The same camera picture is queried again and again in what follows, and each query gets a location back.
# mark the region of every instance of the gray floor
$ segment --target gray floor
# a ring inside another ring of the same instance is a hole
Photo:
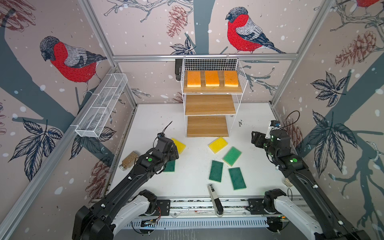
[[[307,238],[289,223],[281,234],[272,234],[266,228],[215,228],[215,229],[185,229],[185,230],[156,230],[150,236],[140,235],[133,230],[121,230],[113,240],[306,240]]]

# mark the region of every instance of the bird head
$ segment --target bird head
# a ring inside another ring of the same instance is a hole
[[[52,61],[56,60],[53,48],[59,42],[60,41],[53,36],[48,36],[42,40],[40,43],[40,51],[44,61],[48,59]]]
[[[225,20],[233,23],[240,15],[248,15],[248,11],[244,7],[235,7],[229,11]]]

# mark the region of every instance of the wooden shelf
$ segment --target wooden shelf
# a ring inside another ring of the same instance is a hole
[[[189,116],[187,137],[228,137],[225,116]]]
[[[188,71],[185,71],[184,76],[184,88],[183,93],[185,94],[196,94],[196,93],[229,93],[229,94],[242,94],[240,82],[237,88],[224,87],[224,71],[218,71],[218,79],[220,81],[219,87],[206,87],[205,86],[205,71],[200,71],[201,87],[200,88],[189,88],[187,87]]]
[[[185,115],[233,115],[236,114],[230,94],[189,94],[185,98]]]

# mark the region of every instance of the orange sponge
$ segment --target orange sponge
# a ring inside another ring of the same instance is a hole
[[[239,86],[237,71],[224,71],[224,86],[236,88]]]
[[[200,88],[201,87],[200,71],[188,71],[187,87],[189,87],[189,88]]]
[[[206,87],[220,86],[220,81],[218,80],[217,71],[205,71],[205,86]]]

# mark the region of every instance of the green sponge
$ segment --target green sponge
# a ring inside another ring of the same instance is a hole
[[[239,167],[230,168],[228,170],[229,170],[229,175],[231,176],[231,181],[232,181],[234,190],[247,188]]]
[[[221,182],[221,176],[223,174],[224,163],[213,160],[211,166],[211,173],[209,174],[209,180]]]
[[[176,161],[169,161],[166,164],[164,172],[174,172],[175,171],[175,163]]]
[[[241,152],[235,147],[232,147],[227,154],[223,157],[224,162],[228,163],[229,166],[233,166],[236,160],[240,157]]]

